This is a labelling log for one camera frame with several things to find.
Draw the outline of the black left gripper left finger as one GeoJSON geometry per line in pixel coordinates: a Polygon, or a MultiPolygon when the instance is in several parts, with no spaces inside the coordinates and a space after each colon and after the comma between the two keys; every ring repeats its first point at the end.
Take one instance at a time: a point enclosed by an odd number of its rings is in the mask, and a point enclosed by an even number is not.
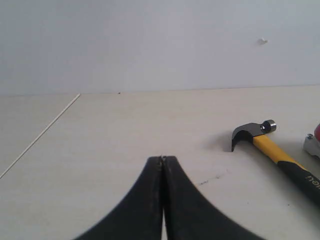
{"type": "Polygon", "coordinates": [[[153,156],[117,206],[78,240],[160,240],[162,238],[162,159],[153,156]]]}

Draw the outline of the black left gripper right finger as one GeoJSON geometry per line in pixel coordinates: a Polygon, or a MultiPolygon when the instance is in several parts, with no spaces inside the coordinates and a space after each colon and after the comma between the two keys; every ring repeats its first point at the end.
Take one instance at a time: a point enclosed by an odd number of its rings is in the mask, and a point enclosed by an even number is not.
{"type": "Polygon", "coordinates": [[[168,240],[261,240],[213,206],[175,156],[162,159],[163,208],[168,240]]]}

